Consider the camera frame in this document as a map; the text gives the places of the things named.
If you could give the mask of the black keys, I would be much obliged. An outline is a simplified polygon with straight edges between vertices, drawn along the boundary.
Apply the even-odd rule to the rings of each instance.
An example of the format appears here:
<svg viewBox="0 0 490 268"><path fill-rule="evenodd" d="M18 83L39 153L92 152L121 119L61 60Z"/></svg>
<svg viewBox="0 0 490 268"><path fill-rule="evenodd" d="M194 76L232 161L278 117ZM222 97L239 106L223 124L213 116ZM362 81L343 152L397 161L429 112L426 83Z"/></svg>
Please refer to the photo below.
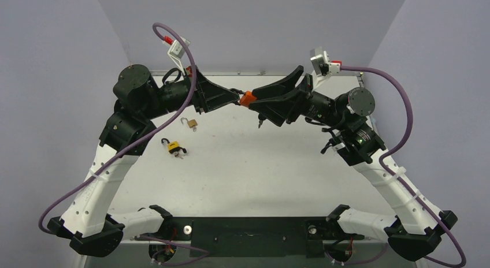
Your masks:
<svg viewBox="0 0 490 268"><path fill-rule="evenodd" d="M266 120L266 117L263 116L263 115L261 115L261 114L259 114L258 115L258 120L259 120L259 122L258 122L258 129L260 129L261 126L263 125L263 122Z"/></svg>

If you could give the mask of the orange black padlock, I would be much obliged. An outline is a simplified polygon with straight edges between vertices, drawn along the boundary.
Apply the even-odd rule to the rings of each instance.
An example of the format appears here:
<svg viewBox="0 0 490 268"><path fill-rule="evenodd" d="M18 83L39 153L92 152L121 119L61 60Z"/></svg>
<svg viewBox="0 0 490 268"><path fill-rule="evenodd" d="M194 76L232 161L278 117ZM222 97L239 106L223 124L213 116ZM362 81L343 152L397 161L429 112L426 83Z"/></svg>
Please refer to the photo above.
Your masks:
<svg viewBox="0 0 490 268"><path fill-rule="evenodd" d="M251 91L242 91L235 88L232 88L231 91L241 95L239 100L234 102L235 105L249 107L250 103L255 102L257 100L257 97L254 96Z"/></svg>

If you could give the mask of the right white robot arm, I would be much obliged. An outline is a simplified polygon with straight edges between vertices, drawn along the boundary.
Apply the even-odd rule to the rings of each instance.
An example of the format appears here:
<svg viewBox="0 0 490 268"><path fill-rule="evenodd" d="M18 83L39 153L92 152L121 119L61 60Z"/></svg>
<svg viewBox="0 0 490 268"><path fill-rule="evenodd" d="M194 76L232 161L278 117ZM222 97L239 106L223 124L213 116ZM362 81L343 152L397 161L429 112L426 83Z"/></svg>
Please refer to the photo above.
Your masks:
<svg viewBox="0 0 490 268"><path fill-rule="evenodd" d="M295 122L300 116L322 126L322 131L331 135L326 148L334 149L348 166L363 175L394 212L377 215L341 204L326 218L326 230L331 236L371 237L387 243L406 260L428 259L458 219L452 211L439 209L420 193L407 178L405 168L392 158L407 142L413 126L407 94L392 76L370 70L393 84L406 108L406 131L396 147L387 149L367 123L375 108L374 97L367 89L357 87L335 99L316 91L320 83L340 71L355 71L355 67L335 61L322 64L317 73L310 75L299 66L280 81L246 92L239 103L256 111L261 121L269 120L277 126Z"/></svg>

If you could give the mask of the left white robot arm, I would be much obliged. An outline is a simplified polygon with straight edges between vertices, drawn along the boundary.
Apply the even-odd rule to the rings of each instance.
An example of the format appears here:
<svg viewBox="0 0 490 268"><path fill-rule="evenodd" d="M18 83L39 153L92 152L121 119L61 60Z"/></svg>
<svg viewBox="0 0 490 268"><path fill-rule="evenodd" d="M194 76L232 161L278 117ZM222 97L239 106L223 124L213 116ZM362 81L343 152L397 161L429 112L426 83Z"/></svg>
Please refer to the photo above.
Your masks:
<svg viewBox="0 0 490 268"><path fill-rule="evenodd" d="M81 191L63 215L49 220L56 236L68 239L80 255L105 257L123 240L153 234L165 239L172 233L172 215L151 205L136 212L110 214L109 207L125 175L145 151L153 119L193 106L207 113L239 100L239 94L212 83L201 73L157 86L149 69L136 64L123 69L113 87L114 113L100 135L92 166Z"/></svg>

